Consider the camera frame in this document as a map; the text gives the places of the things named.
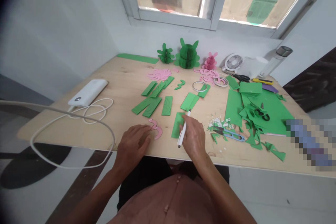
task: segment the green foam bunny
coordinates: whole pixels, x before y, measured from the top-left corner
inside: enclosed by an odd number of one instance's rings
[[[198,40],[193,44],[185,44],[183,38],[181,38],[181,50],[179,54],[176,54],[176,60],[174,65],[179,65],[182,68],[190,69],[198,67],[200,63],[200,57],[197,55],[196,48],[198,45]]]

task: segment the foam craft figure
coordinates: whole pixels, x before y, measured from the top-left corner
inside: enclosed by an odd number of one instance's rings
[[[173,51],[173,49],[171,48],[166,48],[166,43],[163,43],[162,45],[162,51],[161,50],[157,50],[157,53],[159,53],[159,58],[161,59],[161,61],[165,64],[169,64],[171,62],[173,62],[173,58],[174,55],[171,54],[171,52]]]
[[[182,68],[190,69],[193,67],[199,67],[200,57],[197,55],[196,47],[198,45],[198,40],[193,44],[185,44],[183,38],[181,38],[181,50],[179,54],[176,54],[176,60],[174,65],[179,65]]]
[[[215,52],[213,55],[211,55],[211,52],[209,52],[209,57],[206,59],[204,65],[202,66],[203,69],[207,70],[215,70],[217,61],[215,60],[215,57],[218,55],[218,52]]]

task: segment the purple paper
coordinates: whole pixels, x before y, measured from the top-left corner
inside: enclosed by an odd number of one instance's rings
[[[267,85],[267,84],[262,84],[262,88],[263,89],[266,89],[266,90],[268,90],[268,91],[271,91],[271,92],[273,92],[273,93],[279,93],[279,91],[275,88],[275,87],[273,87],[272,85]]]

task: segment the hand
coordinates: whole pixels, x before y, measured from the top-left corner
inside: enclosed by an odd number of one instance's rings
[[[151,142],[149,125],[135,125],[124,132],[113,168],[126,178],[138,165]]]
[[[187,115],[182,115],[182,117],[187,124],[182,145],[191,160],[194,162],[203,158],[204,154],[206,154],[203,124]]]

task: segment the yellow utility knife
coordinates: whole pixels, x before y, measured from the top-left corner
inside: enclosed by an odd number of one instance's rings
[[[261,83],[265,83],[265,84],[267,84],[267,85],[273,85],[273,81],[271,81],[271,80],[263,80],[263,79],[257,79],[257,78],[254,78],[254,79],[252,79],[252,81],[253,82],[261,82]]]

